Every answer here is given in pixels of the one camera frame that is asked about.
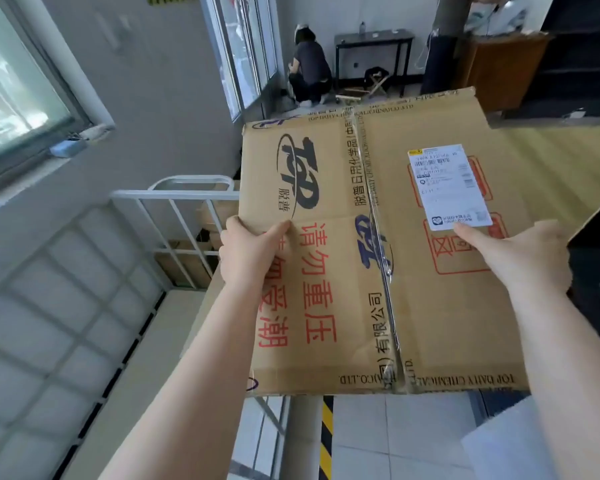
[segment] white wall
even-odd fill
[[[242,123],[231,121],[198,0],[43,1],[117,128],[0,208],[0,272],[112,190],[183,173],[231,176],[239,165]],[[132,33],[119,53],[96,11],[128,16]]]
[[[538,31],[542,28],[553,0],[529,0],[530,8],[523,26],[524,30]]]
[[[438,0],[277,0],[282,55],[286,64],[294,53],[294,30],[309,24],[322,45],[327,62],[335,70],[334,37],[357,32],[364,21],[367,31],[408,29],[416,35],[409,61],[409,74],[423,73],[415,64],[431,31]],[[426,53],[420,66],[424,66]],[[362,77],[366,69],[379,65],[393,72],[395,47],[347,49],[341,53],[340,76]]]

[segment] person's left hand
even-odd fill
[[[237,216],[229,217],[226,230],[220,233],[220,272],[228,285],[257,283],[260,288],[271,267],[280,239],[291,221],[275,224],[266,233],[250,233]]]

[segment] bare arm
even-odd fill
[[[300,70],[300,61],[294,58],[294,61],[289,64],[289,73],[297,74]]]
[[[565,295],[571,282],[555,222],[499,241],[456,225],[509,291],[525,367],[561,478],[600,479],[600,338]]]
[[[100,480],[225,480],[240,424],[264,275],[288,223],[223,231],[226,282],[189,350]]]

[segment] table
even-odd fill
[[[395,67],[393,69],[393,78],[395,81],[398,77],[398,65],[400,64],[400,53],[403,44],[407,44],[407,57],[404,60],[404,69],[402,71],[402,88],[400,97],[404,96],[405,79],[407,76],[407,67],[409,66],[409,56],[411,55],[411,45],[415,35],[405,29],[398,30],[380,30],[378,32],[365,32],[363,34],[340,34],[335,37],[336,45],[336,77],[335,88],[338,90],[340,85],[340,49],[354,47],[372,47],[375,45],[397,45],[395,54]]]

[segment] forearm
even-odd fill
[[[563,479],[600,478],[600,338],[561,292],[512,295],[525,365]]]
[[[226,285],[101,480],[224,480],[240,422],[262,284]]]

